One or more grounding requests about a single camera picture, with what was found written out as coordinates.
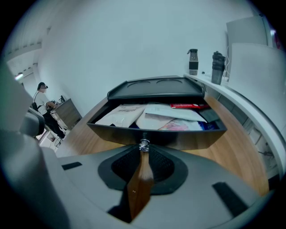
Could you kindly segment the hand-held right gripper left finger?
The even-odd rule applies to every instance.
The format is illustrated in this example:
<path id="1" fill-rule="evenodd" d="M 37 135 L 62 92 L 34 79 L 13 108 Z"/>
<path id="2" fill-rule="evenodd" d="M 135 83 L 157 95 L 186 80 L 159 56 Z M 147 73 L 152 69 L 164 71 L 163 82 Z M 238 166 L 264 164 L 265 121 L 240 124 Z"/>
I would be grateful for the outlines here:
<path id="1" fill-rule="evenodd" d="M 62 157 L 59 162 L 72 183 L 101 210 L 126 223 L 132 221 L 127 185 L 139 166 L 139 147 Z"/>

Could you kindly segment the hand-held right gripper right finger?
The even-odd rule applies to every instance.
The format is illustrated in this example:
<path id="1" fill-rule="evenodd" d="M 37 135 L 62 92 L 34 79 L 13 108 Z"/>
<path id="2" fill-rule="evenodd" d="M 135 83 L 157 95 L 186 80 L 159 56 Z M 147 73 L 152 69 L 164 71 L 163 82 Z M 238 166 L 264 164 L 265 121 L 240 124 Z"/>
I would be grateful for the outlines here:
<path id="1" fill-rule="evenodd" d="M 157 147 L 181 159 L 188 168 L 185 182 L 172 194 L 152 196 L 131 222 L 137 229 L 240 229 L 266 206 L 273 195 L 258 194 L 240 177 L 205 157 Z M 234 217 L 213 185 L 226 183 L 246 204 Z"/>

